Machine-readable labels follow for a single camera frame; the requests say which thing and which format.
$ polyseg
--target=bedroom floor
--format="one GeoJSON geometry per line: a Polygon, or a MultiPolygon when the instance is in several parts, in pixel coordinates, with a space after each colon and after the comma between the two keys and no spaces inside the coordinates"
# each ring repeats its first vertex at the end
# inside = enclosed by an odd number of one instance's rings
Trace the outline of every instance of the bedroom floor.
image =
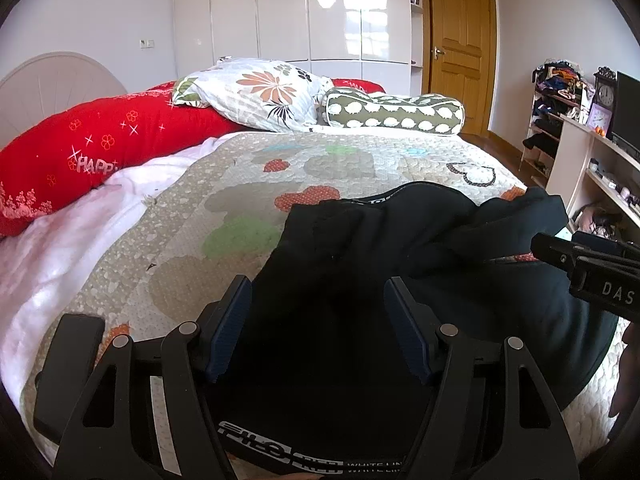
{"type": "Polygon", "coordinates": [[[528,166],[525,164],[521,171],[520,158],[522,153],[515,147],[511,146],[505,140],[499,139],[497,136],[491,137],[479,137],[475,135],[460,134],[463,140],[481,148],[489,155],[497,158],[505,168],[518,177],[527,186],[536,186],[537,184],[531,179],[532,173],[528,170],[528,166]]]}

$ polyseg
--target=wooden door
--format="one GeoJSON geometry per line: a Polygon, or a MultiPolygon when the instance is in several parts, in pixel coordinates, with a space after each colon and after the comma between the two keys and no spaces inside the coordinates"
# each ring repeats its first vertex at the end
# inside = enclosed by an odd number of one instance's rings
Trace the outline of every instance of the wooden door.
{"type": "Polygon", "coordinates": [[[431,0],[431,23],[431,92],[465,105],[463,133],[487,136],[494,95],[495,0],[431,0]]]}

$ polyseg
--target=pillowcase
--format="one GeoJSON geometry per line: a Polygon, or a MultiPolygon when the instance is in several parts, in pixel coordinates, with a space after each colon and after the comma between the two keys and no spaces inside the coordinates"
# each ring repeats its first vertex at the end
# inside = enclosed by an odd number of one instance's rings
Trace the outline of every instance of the pillowcase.
{"type": "Polygon", "coordinates": [[[332,81],[336,86],[349,86],[367,94],[373,94],[375,92],[385,93],[385,89],[378,83],[372,83],[364,79],[333,79],[332,81]]]}
{"type": "Polygon", "coordinates": [[[308,132],[317,106],[334,83],[283,61],[239,58],[176,82],[172,102],[214,107],[227,119],[274,132],[308,132]]]}
{"type": "Polygon", "coordinates": [[[242,129],[212,108],[174,106],[164,87],[79,104],[0,151],[0,237],[20,234],[120,168],[242,129]]]}
{"type": "Polygon", "coordinates": [[[401,98],[348,87],[329,90],[320,113],[326,124],[338,128],[384,126],[443,136],[457,135],[465,124],[462,103],[440,94],[401,98]]]}

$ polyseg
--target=red heart pattern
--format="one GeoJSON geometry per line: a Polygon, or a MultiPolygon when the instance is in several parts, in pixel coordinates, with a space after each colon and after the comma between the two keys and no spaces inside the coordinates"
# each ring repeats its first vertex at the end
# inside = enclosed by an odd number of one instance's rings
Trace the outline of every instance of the red heart pattern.
{"type": "Polygon", "coordinates": [[[282,160],[281,158],[276,158],[275,160],[270,160],[264,165],[264,173],[275,173],[277,171],[286,170],[290,164],[286,160],[282,160]]]}
{"type": "Polygon", "coordinates": [[[340,192],[331,186],[309,186],[300,193],[277,196],[274,204],[280,211],[288,213],[294,204],[316,205],[322,200],[340,200],[340,192]]]}

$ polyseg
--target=glossy wardrobe door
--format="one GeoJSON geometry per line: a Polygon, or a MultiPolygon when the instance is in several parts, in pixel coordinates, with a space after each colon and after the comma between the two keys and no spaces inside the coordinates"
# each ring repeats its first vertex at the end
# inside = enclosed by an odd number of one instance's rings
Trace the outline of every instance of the glossy wardrobe door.
{"type": "Polygon", "coordinates": [[[362,59],[411,61],[410,0],[361,0],[362,59]]]}
{"type": "Polygon", "coordinates": [[[174,0],[174,37],[178,77],[213,65],[209,0],[174,0]]]}
{"type": "Polygon", "coordinates": [[[362,63],[359,59],[323,59],[311,62],[311,72],[332,79],[362,79],[362,63]]]}
{"type": "Polygon", "coordinates": [[[306,0],[257,0],[260,57],[300,61],[309,59],[306,0]]]}
{"type": "Polygon", "coordinates": [[[213,51],[224,56],[258,57],[255,0],[211,0],[213,51]]]}
{"type": "Polygon", "coordinates": [[[309,0],[311,59],[360,59],[360,0],[309,0]]]}
{"type": "Polygon", "coordinates": [[[411,93],[411,67],[405,63],[363,61],[362,78],[378,83],[385,92],[407,96],[411,93]]]}

